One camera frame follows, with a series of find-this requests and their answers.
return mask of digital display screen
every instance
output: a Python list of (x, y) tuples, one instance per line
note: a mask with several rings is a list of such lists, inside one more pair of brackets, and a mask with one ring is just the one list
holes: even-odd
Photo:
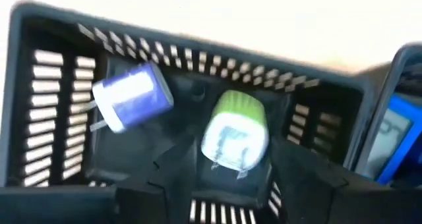
[(369, 153), (363, 175), (376, 179), (381, 174), (391, 156), (402, 143), (403, 137), (407, 134), (410, 126), (411, 121), (409, 119), (387, 109)]

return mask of black plastic container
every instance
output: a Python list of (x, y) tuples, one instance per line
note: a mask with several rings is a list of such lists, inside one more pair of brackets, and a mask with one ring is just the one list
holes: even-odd
[[(101, 119), (95, 110), (81, 110), (92, 99), (92, 82), (145, 61), (161, 68), (174, 109), (123, 134), (108, 128), (90, 133), (87, 125)], [(234, 212), (228, 223), (251, 221), (249, 210), (258, 223), (277, 222), (283, 213), (270, 152), (247, 178), (235, 182), (232, 171), (212, 173), (211, 162), (197, 149), (215, 103), (228, 89), (264, 104), (272, 137), (284, 137), (348, 169), (355, 163), (372, 104), (364, 80), (70, 11), (18, 5), (9, 34), (0, 183), (124, 182), (158, 164), (166, 152), (188, 146), (195, 155), (190, 174), (197, 213), (225, 204), (227, 215)]]
[(352, 170), (362, 174), (391, 96), (398, 94), (400, 97), (414, 102), (416, 106), (421, 105), (422, 45), (407, 44), (396, 53), (391, 63), (361, 72), (357, 77), (360, 76), (371, 78), (377, 101), (371, 111), (372, 117), (368, 120), (365, 139), (356, 155), (357, 163), (352, 167)]

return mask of blue device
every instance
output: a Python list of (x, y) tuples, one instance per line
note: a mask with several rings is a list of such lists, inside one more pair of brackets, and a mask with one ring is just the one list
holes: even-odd
[(363, 175), (388, 184), (422, 132), (422, 109), (393, 95)]

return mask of black plastic basket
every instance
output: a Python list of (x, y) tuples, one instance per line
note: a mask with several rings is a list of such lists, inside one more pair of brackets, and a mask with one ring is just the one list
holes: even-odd
[[(92, 99), (92, 82), (145, 61), (161, 68), (174, 96), (174, 109), (123, 134), (113, 134), (108, 128), (89, 132), (87, 125), (101, 119), (97, 111), (81, 109)], [(197, 149), (213, 106), (228, 89), (247, 92), (264, 104), (272, 137), (284, 137), (324, 159), (352, 167), (355, 144), (360, 142), (372, 103), (364, 80), (70, 11), (21, 4), (11, 16), (0, 183), (114, 184), (159, 164), (157, 159), (162, 160), (164, 153), (186, 146), (195, 156), (191, 171), (195, 185), (189, 198), (192, 195), (199, 215), (192, 221), (203, 222), (201, 209), (221, 211), (222, 204), (231, 220), (227, 223), (235, 223), (233, 218), (253, 223), (250, 210), (255, 211), (257, 223), (277, 221), (282, 208), (269, 152), (246, 179), (234, 182), (233, 171), (220, 170), (219, 178), (210, 174), (211, 162)], [(177, 156), (171, 157), (165, 167), (177, 161)]]
[(357, 163), (352, 167), (356, 173), (363, 174), (367, 166), (369, 153), (372, 150), (377, 132), (383, 121), (384, 115), (393, 94), (415, 102), (421, 106), (422, 93), (422, 45), (407, 44), (394, 56), (391, 63), (375, 67), (359, 73), (359, 76), (371, 78), (374, 82), (376, 103), (368, 120), (368, 129), (363, 145), (356, 155)]

